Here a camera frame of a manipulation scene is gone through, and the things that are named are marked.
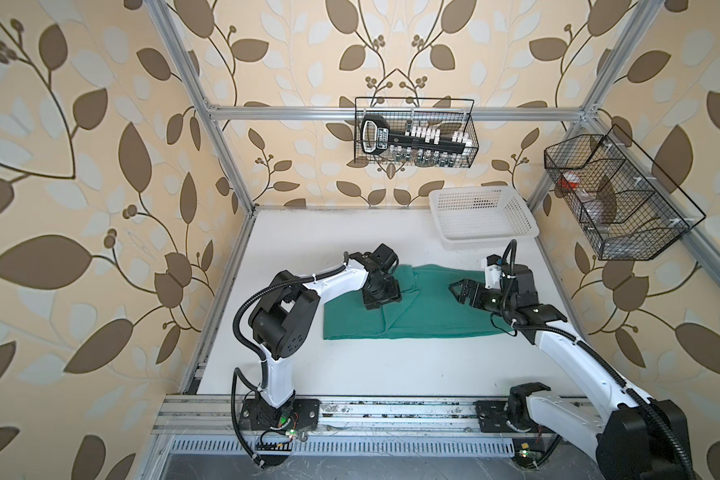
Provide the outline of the green trousers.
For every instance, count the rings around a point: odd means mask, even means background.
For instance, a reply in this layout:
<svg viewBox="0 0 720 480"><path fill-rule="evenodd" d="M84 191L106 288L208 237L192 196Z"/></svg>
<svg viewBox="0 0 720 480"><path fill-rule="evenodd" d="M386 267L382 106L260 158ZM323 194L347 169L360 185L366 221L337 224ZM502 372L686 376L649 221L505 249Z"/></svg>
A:
<svg viewBox="0 0 720 480"><path fill-rule="evenodd" d="M450 339L493 336L504 331L501 319L487 311L459 303L449 286L460 280L483 281L481 271L439 265L402 265L394 273L401 300L369 310L362 294L352 291L324 306L323 338Z"/></svg>

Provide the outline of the white plastic laundry basket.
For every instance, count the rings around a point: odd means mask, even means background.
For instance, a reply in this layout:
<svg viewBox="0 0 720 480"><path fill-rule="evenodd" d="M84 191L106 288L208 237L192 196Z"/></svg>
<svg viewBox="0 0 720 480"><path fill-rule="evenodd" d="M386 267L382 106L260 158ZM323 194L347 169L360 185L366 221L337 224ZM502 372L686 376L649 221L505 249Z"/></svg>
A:
<svg viewBox="0 0 720 480"><path fill-rule="evenodd" d="M428 198L435 228L447 250L539 235L533 214L511 186L444 188Z"/></svg>

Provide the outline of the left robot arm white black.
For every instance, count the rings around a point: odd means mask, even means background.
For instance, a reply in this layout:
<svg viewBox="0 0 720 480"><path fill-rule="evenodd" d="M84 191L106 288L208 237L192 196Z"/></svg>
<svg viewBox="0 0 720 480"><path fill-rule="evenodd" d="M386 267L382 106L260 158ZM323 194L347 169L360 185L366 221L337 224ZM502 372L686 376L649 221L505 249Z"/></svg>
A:
<svg viewBox="0 0 720 480"><path fill-rule="evenodd" d="M402 293L394 278L398 266L397 254L380 244L372 252L345 253L342 263L332 270L309 276L281 271L269 286L243 302L233 317L232 332L257 354L261 382L253 385L240 369L234 371L233 380L255 393L244 407L253 428L296 423L290 358L306 341L318 308L350 292L358 292L361 305L369 311L399 302Z"/></svg>

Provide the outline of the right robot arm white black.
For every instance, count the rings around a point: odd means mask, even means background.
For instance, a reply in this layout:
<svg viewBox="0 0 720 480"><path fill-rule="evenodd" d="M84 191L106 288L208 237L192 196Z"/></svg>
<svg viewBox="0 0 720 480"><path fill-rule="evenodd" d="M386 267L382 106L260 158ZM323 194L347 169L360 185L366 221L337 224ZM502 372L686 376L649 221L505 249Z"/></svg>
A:
<svg viewBox="0 0 720 480"><path fill-rule="evenodd" d="M594 460L606 479L695 478L683 411L627 380L559 309L540 303L530 269L494 257L484 282L462 279L449 290L459 303L490 313L543 351L595 409L587 413L540 382L516 385L507 402L514 429L553 431Z"/></svg>

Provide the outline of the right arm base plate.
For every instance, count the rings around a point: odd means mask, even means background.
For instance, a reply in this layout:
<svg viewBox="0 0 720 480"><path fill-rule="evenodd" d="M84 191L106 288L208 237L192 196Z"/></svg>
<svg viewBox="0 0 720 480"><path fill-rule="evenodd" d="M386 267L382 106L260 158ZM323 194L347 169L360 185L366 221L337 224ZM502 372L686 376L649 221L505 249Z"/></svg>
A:
<svg viewBox="0 0 720 480"><path fill-rule="evenodd" d="M518 429L513 427L508 420L507 399L483 399L474 403L474 410L482 433L502 433L533 436L554 435L554 432L546 427L539 427L534 424L529 429Z"/></svg>

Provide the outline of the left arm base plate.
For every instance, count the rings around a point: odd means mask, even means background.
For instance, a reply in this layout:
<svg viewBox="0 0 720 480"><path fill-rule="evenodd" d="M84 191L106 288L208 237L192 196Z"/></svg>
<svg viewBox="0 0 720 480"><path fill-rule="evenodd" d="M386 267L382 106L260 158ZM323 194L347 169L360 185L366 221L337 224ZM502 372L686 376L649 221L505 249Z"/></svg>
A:
<svg viewBox="0 0 720 480"><path fill-rule="evenodd" d="M262 398L243 401L238 421L243 429L314 430L319 421L321 402L315 398L292 398L281 407L272 407Z"/></svg>

